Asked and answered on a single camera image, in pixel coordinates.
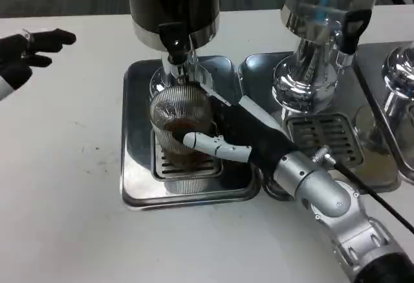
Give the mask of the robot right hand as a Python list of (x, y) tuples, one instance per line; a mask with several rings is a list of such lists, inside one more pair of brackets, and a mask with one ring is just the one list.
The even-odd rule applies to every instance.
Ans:
[(267, 175), (274, 173), (285, 156), (300, 150), (278, 123), (248, 96), (231, 104), (204, 84), (193, 82), (190, 86), (208, 98), (221, 134), (211, 137), (182, 123), (168, 128), (173, 138), (186, 147), (223, 160), (252, 163)]

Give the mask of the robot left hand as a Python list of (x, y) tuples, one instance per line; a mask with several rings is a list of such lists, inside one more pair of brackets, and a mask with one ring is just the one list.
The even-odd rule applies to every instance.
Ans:
[(22, 31), (1, 38), (1, 98), (20, 89), (32, 76), (32, 68), (46, 68), (52, 58), (43, 53), (58, 53), (76, 42), (76, 35), (56, 28), (43, 32)]

